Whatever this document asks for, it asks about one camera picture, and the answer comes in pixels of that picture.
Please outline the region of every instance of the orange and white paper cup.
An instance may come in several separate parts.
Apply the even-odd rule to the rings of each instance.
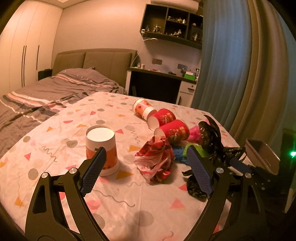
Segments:
[[[154,109],[144,98],[140,98],[133,104],[133,112],[144,120],[147,120],[149,116],[156,112],[156,109]]]
[[[173,112],[168,109],[160,109],[148,118],[147,124],[149,128],[154,131],[156,128],[170,123],[175,119],[176,116]]]
[[[108,176],[116,172],[119,168],[119,161],[117,157],[114,130],[105,125],[95,125],[86,130],[85,136],[87,159],[92,158],[100,147],[106,149],[107,160],[100,176]]]
[[[183,121],[174,120],[156,128],[154,135],[165,136],[170,144],[175,144],[189,137],[189,128]]]

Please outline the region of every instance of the wardrobe handle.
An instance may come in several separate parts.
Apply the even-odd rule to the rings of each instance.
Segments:
[[[25,46],[22,49],[22,64],[23,64],[23,61],[24,61],[24,51],[25,51]]]
[[[26,52],[27,52],[27,46],[25,48],[25,55],[24,55],[24,71],[23,71],[24,86],[25,86],[25,61],[26,61]]]
[[[40,47],[40,45],[38,45],[38,51],[37,51],[36,70],[37,70],[37,68],[38,68],[38,55],[39,55],[39,47]]]

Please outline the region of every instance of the white wardrobe door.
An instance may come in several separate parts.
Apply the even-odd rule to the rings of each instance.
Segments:
[[[19,7],[5,26],[0,39],[0,95],[10,92],[9,62],[13,38],[24,7]]]
[[[34,84],[38,80],[37,72],[37,57],[39,36],[42,26],[49,10],[49,5],[45,3],[38,3],[37,9],[29,27],[27,41],[26,41],[26,59],[24,68],[24,83],[25,86]]]
[[[26,55],[25,45],[29,27],[38,7],[38,2],[25,1],[20,7],[24,7],[25,9],[20,17],[12,42],[9,65],[10,91],[22,87],[22,63],[25,61]]]
[[[54,37],[61,14],[61,8],[49,7],[39,38],[38,71],[51,68]]]

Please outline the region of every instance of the white drawer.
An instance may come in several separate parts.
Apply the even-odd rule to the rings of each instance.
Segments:
[[[196,84],[191,84],[185,81],[181,81],[180,85],[180,92],[187,93],[193,95],[194,90],[195,90]]]

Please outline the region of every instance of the table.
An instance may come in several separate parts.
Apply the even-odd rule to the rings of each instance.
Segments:
[[[136,92],[138,97],[190,107],[195,87],[196,81],[163,72],[138,68],[127,72],[126,90],[131,96]]]
[[[188,166],[175,163],[172,174],[150,185],[133,163],[135,153],[153,136],[143,119],[131,111],[135,97],[98,92],[69,105],[56,116],[23,137],[0,160],[0,201],[22,230],[40,175],[52,176],[78,167],[86,159],[85,131],[95,124],[115,130],[119,170],[99,177],[86,203],[110,240],[184,240],[206,203],[188,195],[181,171]],[[205,120],[199,110],[159,101],[149,101],[156,109],[168,108],[191,128]],[[225,146],[237,146],[219,125]],[[64,193],[60,194],[70,228],[78,232]],[[221,229],[230,203],[226,202],[219,221]]]

